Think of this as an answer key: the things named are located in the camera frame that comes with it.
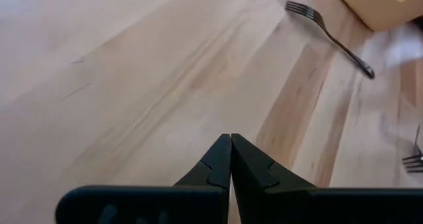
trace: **fork handle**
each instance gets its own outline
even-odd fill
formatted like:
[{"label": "fork handle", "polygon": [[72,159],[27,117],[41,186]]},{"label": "fork handle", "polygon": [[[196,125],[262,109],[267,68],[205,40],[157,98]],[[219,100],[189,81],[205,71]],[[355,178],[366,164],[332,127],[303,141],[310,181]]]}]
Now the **fork handle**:
[{"label": "fork handle", "polygon": [[363,71],[364,74],[366,74],[370,79],[375,78],[375,71],[373,68],[370,67],[364,60],[362,60],[360,57],[356,56],[354,53],[352,53],[348,48],[346,48],[344,45],[342,45],[337,39],[335,39],[332,35],[329,34],[325,30],[327,36],[335,42],[336,45],[341,47],[357,64],[357,66]]}]

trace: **black plastic object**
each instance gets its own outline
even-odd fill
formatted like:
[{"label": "black plastic object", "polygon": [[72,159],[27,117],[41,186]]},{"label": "black plastic object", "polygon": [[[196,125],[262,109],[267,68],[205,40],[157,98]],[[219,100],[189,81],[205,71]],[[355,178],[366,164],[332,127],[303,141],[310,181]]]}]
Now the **black plastic object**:
[{"label": "black plastic object", "polygon": [[62,223],[227,223],[231,136],[222,135],[173,187],[84,186],[56,208]]},{"label": "black plastic object", "polygon": [[423,190],[317,188],[232,135],[232,179],[242,224],[423,223]]},{"label": "black plastic object", "polygon": [[227,223],[229,179],[243,224],[423,223],[422,189],[317,188],[239,134],[222,135],[173,187],[86,186],[56,209],[62,223]]}]

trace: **wooden tabletop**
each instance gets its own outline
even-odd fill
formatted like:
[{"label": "wooden tabletop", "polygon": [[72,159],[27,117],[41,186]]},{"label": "wooden tabletop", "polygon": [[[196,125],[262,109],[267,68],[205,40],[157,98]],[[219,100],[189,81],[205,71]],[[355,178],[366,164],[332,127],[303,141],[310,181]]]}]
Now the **wooden tabletop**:
[{"label": "wooden tabletop", "polygon": [[422,186],[401,165],[423,115],[422,33],[293,0],[371,81],[285,1],[0,0],[0,223],[53,223],[84,184],[172,185],[222,133],[317,186]]}]

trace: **light wood surface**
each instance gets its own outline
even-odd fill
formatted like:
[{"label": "light wood surface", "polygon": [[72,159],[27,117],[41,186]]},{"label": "light wood surface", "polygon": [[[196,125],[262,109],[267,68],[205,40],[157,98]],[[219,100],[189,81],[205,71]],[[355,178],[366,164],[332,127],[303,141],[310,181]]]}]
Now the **light wood surface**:
[{"label": "light wood surface", "polygon": [[370,81],[285,1],[0,0],[0,223],[53,223],[84,184],[172,185],[222,133],[318,186],[422,186],[401,157],[423,117],[423,35],[293,0]]}]

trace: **fork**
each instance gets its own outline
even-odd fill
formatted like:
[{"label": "fork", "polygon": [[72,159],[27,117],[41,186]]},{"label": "fork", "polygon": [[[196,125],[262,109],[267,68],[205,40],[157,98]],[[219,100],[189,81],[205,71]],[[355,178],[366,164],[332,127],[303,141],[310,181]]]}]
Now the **fork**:
[{"label": "fork", "polygon": [[339,47],[341,47],[357,64],[357,66],[364,72],[365,75],[367,75],[370,79],[375,78],[375,71],[361,58],[356,56],[354,53],[352,53],[348,48],[346,48],[344,45],[342,45],[337,39],[335,39],[328,30],[326,29],[325,22],[323,21],[322,15],[314,10],[313,8],[301,4],[296,3],[293,1],[286,1],[285,10],[300,14],[304,17],[307,17],[308,19],[311,19],[315,23],[317,23],[323,31],[326,33],[326,35]]},{"label": "fork", "polygon": [[407,172],[423,172],[423,153],[417,145],[417,139],[420,134],[420,125],[417,127],[416,139],[414,140],[413,156],[403,158],[403,165]]}]

